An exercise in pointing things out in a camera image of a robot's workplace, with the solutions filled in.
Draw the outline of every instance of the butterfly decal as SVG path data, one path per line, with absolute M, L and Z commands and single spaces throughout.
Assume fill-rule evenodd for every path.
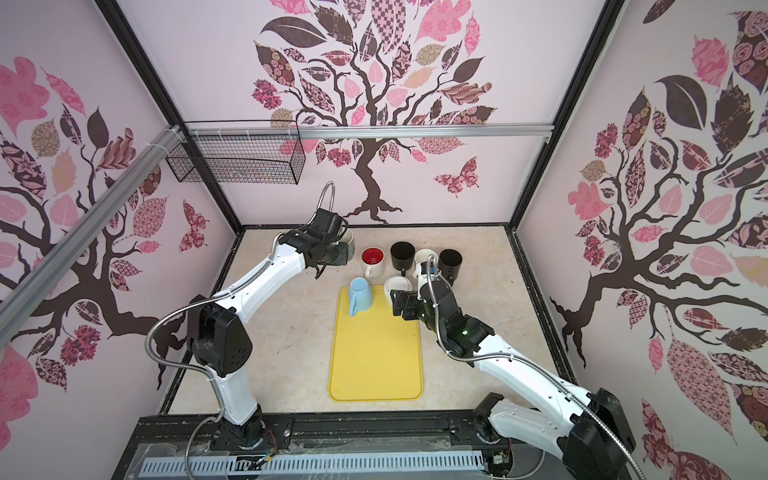
M 475 170 L 478 169 L 477 157 L 472 157 L 462 167 L 462 172 L 456 175 L 438 175 L 435 181 L 448 187 L 448 191 L 458 198 L 458 192 L 464 190 L 464 186 L 478 187 L 478 176 Z
M 210 220 L 205 220 L 203 214 L 194 211 L 191 205 L 184 200 L 184 216 L 190 224 L 190 229 L 184 234 L 179 244 L 179 252 L 189 250 L 192 247 L 200 248 L 205 244 L 205 236 L 200 232 L 205 229 L 205 224 Z

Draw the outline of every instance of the tree mural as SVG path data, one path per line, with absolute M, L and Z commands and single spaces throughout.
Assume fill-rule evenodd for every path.
M 415 12 L 413 20 L 406 14 L 406 0 L 319 0 L 317 5 L 309 2 L 314 12 L 304 0 L 270 1 L 286 13 L 311 15 L 320 26 L 299 16 L 286 16 L 267 22 L 262 29 L 292 45 L 279 50 L 256 43 L 259 62 L 279 88 L 259 80 L 253 97 L 274 110 L 274 126 L 293 119 L 302 125 L 337 127 L 364 123 L 483 124 L 495 110 L 475 105 L 492 85 L 469 83 L 483 58 L 458 61 L 465 55 L 471 57 L 480 40 L 474 15 L 462 24 L 472 6 L 469 0 L 458 0 L 455 5 L 452 0 L 407 0 L 413 5 L 407 7 Z M 372 19 L 366 24 L 362 18 L 368 4 Z M 411 39 L 403 36 L 406 26 L 419 17 L 413 43 L 427 37 L 436 43 L 422 46 L 413 55 Z M 461 38 L 449 41 L 449 36 L 457 33 L 462 34 Z M 320 45 L 326 52 L 312 58 L 308 49 L 315 55 L 320 50 L 315 47 Z M 289 99 L 298 104 L 297 110 L 278 108 Z M 443 101 L 452 107 L 444 109 Z M 465 104 L 472 106 L 459 107 Z M 369 212 L 371 219 L 387 223 L 379 212 L 402 209 L 382 198 L 371 162 L 375 158 L 400 162 L 403 151 L 416 161 L 426 162 L 425 154 L 440 155 L 463 145 L 456 137 L 421 138 L 416 143 L 419 148 L 398 138 L 360 138 L 304 141 L 303 147 L 315 151 L 318 164 L 327 159 L 344 167 L 356 161 L 353 169 L 368 195 L 345 217 Z M 285 151 L 293 151 L 293 145 L 287 145 Z M 477 184 L 475 170 L 476 161 L 472 159 L 459 175 L 439 175 L 435 180 L 446 185 L 448 192 L 458 194 Z
M 768 73 L 768 15 L 732 15 L 738 23 L 732 56 L 716 38 L 694 39 L 693 64 L 704 86 L 681 74 L 662 78 L 656 83 L 666 91 L 665 108 L 652 106 L 643 90 L 621 131 L 609 124 L 598 133 L 598 158 L 584 167 L 584 181 L 568 194 L 584 220 L 575 236 L 584 241 L 591 268 L 586 293 L 577 310 L 551 301 L 565 321 L 566 347 L 572 337 L 586 367 L 582 330 L 597 302 L 604 295 L 616 298 L 616 291 L 616 308 L 627 307 L 631 329 L 648 320 L 648 356 L 655 371 L 663 368 L 666 349 L 667 368 L 701 412 L 733 437 L 732 392 L 755 432 L 768 441 L 768 390 L 751 385 L 768 382 L 768 373 L 746 356 L 765 346 L 768 332 L 740 325 L 737 316 L 716 319 L 707 309 L 724 304 L 768 315 L 765 297 L 760 303 L 737 289 L 745 283 L 768 286 L 768 257 L 755 251 L 768 247 L 768 216 L 744 214 L 768 201 L 768 149 L 760 136 L 768 131 L 768 108 L 755 122 L 750 99 L 760 99 L 761 106 L 766 100 L 760 96 Z M 713 92 L 714 110 L 708 111 Z M 750 130 L 756 133 L 747 137 Z M 669 336 L 662 332 L 666 326 Z M 683 333 L 695 346 L 682 340 Z M 644 437 L 648 458 L 659 468 L 664 459 L 705 462 L 675 454 L 668 439 L 651 440 Z M 697 478 L 727 477 L 712 469 Z
M 0 242 L 0 270 L 20 272 L 0 273 L 0 283 L 11 290 L 32 272 L 80 215 L 95 204 L 97 189 L 102 191 L 114 183 L 108 171 L 127 168 L 136 156 L 130 128 L 110 140 L 98 108 L 86 115 L 80 96 L 52 74 L 46 74 L 46 79 L 61 100 L 61 110 L 49 115 L 42 107 L 51 93 L 35 83 L 35 65 L 27 58 L 17 57 L 15 67 L 16 71 L 12 71 L 0 66 L 0 114 L 10 133 L 15 136 L 23 121 L 51 120 L 35 127 L 29 138 L 37 158 L 21 146 L 21 139 L 14 140 L 7 131 L 0 131 L 2 157 L 9 170 L 2 182 L 8 186 L 0 186 L 0 231 L 6 240 L 8 235 L 17 239 Z M 81 129 L 83 124 L 86 135 Z M 87 180 L 78 180 L 82 171 L 87 172 Z M 45 317 L 43 324 L 13 336 L 12 340 L 38 336 L 27 357 L 36 357 L 39 378 L 66 390 L 67 368 L 93 359 L 98 343 L 107 333 L 146 335 L 157 322 L 152 316 L 121 312 L 116 291 L 121 292 L 119 295 L 130 292 L 127 277 L 141 273 L 129 258 L 153 253 L 161 246 L 151 239 L 165 218 L 168 197 L 152 197 L 160 182 L 161 169 L 156 167 L 72 266 L 77 282 L 54 291 L 34 311 L 32 319 Z M 188 243 L 202 245 L 199 230 L 206 223 L 194 209 L 187 212 L 187 207 L 185 201 L 184 213 L 192 228 L 182 239 L 181 249 L 191 248 Z M 121 243 L 130 237 L 138 240 Z M 174 319 L 156 335 L 157 351 L 163 357 L 170 348 L 180 349 L 184 344 L 174 335 L 183 321 L 182 316 Z M 163 371 L 161 367 L 158 388 Z

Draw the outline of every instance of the pink wall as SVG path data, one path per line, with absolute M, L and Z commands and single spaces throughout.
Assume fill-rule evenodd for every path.
M 165 122 L 92 2 L 11 2 L 0 31 L 7 296 Z M 232 240 L 205 187 L 161 163 L 0 352 L 4 477 L 111 475 L 171 375 L 145 355 L 144 334 L 210 292 Z M 168 358 L 184 328 L 159 335 Z
M 764 478 L 768 13 L 655 4 L 629 4 L 521 236 L 648 478 Z

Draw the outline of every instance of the white mug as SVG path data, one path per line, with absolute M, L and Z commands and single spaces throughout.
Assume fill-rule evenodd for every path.
M 360 254 L 362 264 L 366 266 L 363 275 L 369 282 L 372 278 L 384 273 L 384 250 L 378 247 L 368 247 Z

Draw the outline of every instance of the table surface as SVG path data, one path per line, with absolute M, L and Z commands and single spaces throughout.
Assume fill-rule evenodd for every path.
M 280 231 L 248 230 L 224 284 L 230 285 L 261 262 Z M 421 397 L 391 402 L 336 402 L 330 398 L 328 380 L 339 290 L 362 276 L 360 253 L 367 247 L 386 252 L 386 271 L 373 279 L 373 284 L 396 275 L 389 248 L 400 240 L 412 243 L 417 250 L 429 248 L 439 253 L 452 248 L 461 252 L 464 261 L 454 293 L 462 311 L 490 325 L 523 355 L 556 372 L 503 227 L 360 227 L 353 233 L 356 255 L 348 265 L 329 266 L 318 280 L 314 280 L 314 269 L 304 270 L 264 302 L 246 325 L 253 342 L 246 369 L 263 412 L 473 409 L 489 392 L 528 405 L 504 383 L 449 359 L 423 323 L 419 323 L 424 381 Z M 216 411 L 216 398 L 207 379 L 187 372 L 170 413 Z

